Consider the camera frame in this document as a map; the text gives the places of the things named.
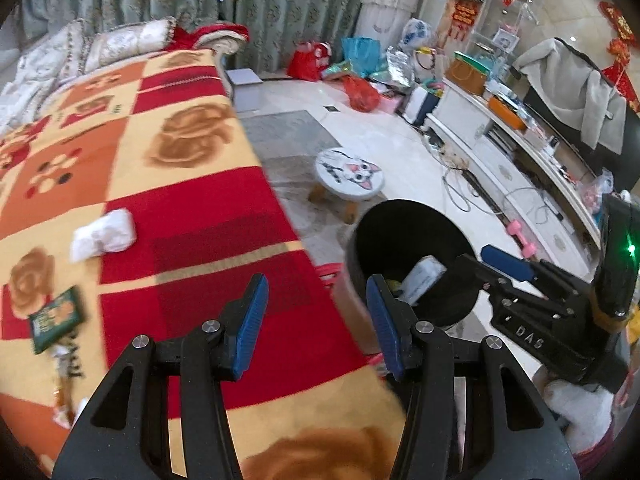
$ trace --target wooden stool leg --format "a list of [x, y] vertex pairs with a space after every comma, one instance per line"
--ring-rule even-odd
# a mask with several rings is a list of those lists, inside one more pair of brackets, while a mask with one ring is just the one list
[[347, 202], [347, 207], [344, 208], [344, 223], [353, 224], [358, 217], [358, 203]]
[[324, 191], [322, 184], [315, 184], [311, 192], [309, 192], [309, 202], [320, 202], [324, 198]]

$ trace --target trash can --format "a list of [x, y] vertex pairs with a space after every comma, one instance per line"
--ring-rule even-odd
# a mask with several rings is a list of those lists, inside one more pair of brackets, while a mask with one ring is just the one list
[[[380, 273], [402, 282], [414, 265], [432, 255], [447, 269], [460, 254], [476, 257], [462, 231], [435, 209], [412, 200], [387, 200], [360, 220], [345, 250], [344, 268], [334, 286], [336, 307], [365, 354], [378, 350], [366, 307], [366, 283]], [[479, 286], [461, 283], [448, 271], [414, 306], [419, 319], [441, 328], [464, 319], [478, 299]]]

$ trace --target screw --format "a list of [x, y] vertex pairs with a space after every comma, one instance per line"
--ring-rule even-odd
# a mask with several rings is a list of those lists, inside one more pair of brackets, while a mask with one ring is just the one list
[[146, 335], [137, 335], [133, 338], [133, 342], [131, 343], [133, 348], [144, 348], [149, 344], [149, 337]]
[[220, 330], [220, 322], [216, 319], [209, 319], [202, 324], [202, 330], [207, 334], [211, 334]]
[[494, 350], [499, 350], [500, 348], [502, 348], [502, 339], [500, 339], [498, 336], [491, 335], [485, 341], [489, 348], [492, 348]]
[[433, 332], [433, 325], [428, 321], [418, 321], [415, 324], [415, 329], [421, 334], [430, 334]]

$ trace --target red bag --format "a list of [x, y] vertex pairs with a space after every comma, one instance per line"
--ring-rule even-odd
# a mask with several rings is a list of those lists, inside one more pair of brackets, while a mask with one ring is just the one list
[[363, 78], [347, 75], [342, 78], [349, 106], [359, 112], [370, 112], [380, 104], [380, 94]]
[[304, 81], [320, 81], [322, 70], [329, 66], [331, 46], [328, 43], [300, 43], [287, 68], [287, 75]]

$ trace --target bed sheet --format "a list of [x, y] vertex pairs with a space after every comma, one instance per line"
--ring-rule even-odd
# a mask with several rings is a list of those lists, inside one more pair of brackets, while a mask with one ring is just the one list
[[[74, 230], [117, 208], [131, 211], [135, 244], [70, 263]], [[223, 387], [241, 463], [277, 462], [283, 438], [316, 439], [322, 453], [323, 431], [392, 459], [402, 409], [364, 364], [268, 186], [212, 51], [158, 53], [84, 78], [9, 133], [0, 254], [0, 415], [44, 469], [68, 431], [52, 421], [54, 362], [33, 354], [28, 314], [79, 287], [77, 406], [135, 336], [184, 335], [238, 298], [254, 272], [270, 282], [268, 310], [249, 371]], [[179, 404], [172, 382], [172, 460], [184, 474]]]

